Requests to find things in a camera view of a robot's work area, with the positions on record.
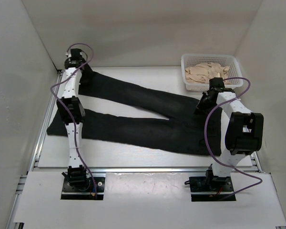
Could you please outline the black trousers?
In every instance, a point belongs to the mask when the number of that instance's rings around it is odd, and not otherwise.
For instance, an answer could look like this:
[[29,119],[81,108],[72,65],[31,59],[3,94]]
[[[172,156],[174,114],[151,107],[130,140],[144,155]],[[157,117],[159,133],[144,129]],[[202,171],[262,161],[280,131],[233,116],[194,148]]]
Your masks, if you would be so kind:
[[[86,110],[84,139],[131,144],[173,153],[207,156],[204,140],[206,115],[194,114],[198,99],[152,90],[94,71],[79,94],[101,98],[160,114],[162,118],[132,118]],[[216,111],[208,126],[211,149],[221,154],[221,115]]]

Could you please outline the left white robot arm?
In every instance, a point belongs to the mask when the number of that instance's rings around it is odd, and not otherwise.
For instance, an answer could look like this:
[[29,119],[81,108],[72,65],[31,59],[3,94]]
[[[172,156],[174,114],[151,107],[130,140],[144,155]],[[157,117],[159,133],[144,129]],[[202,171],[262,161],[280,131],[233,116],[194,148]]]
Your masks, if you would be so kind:
[[59,115],[64,123],[68,143],[69,162],[67,173],[63,175],[70,186],[80,192],[89,191],[95,195],[95,180],[87,168],[82,155],[82,127],[85,119],[85,110],[78,97],[80,80],[83,67],[86,64],[84,58],[78,60],[68,57],[65,61],[64,76],[66,80],[62,96],[57,99]]

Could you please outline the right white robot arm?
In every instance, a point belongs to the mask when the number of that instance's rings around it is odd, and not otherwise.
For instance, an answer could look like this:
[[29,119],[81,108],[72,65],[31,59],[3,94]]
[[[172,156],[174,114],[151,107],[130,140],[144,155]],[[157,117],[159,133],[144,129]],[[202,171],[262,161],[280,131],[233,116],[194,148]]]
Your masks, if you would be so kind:
[[[215,157],[208,136],[208,126],[216,111],[223,111],[229,118],[225,131],[225,148],[219,157]],[[196,107],[196,112],[205,113],[204,140],[211,164],[205,174],[202,186],[207,190],[223,189],[231,180],[231,172],[246,156],[258,151],[262,145],[264,117],[246,108],[238,99],[234,90],[222,86],[212,86],[203,94]]]

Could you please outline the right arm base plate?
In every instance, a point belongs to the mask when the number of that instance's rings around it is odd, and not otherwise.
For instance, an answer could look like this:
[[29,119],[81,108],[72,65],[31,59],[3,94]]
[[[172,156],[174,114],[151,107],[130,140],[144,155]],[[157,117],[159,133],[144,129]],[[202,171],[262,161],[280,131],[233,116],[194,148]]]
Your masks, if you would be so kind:
[[189,177],[192,202],[236,201],[231,178],[214,181],[207,177]]

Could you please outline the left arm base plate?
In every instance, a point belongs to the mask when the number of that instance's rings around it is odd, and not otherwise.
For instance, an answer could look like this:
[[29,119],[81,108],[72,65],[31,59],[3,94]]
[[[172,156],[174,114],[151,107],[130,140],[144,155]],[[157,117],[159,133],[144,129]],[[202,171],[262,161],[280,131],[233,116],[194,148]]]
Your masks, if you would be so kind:
[[74,177],[68,178],[64,175],[61,189],[63,200],[103,200],[105,177]]

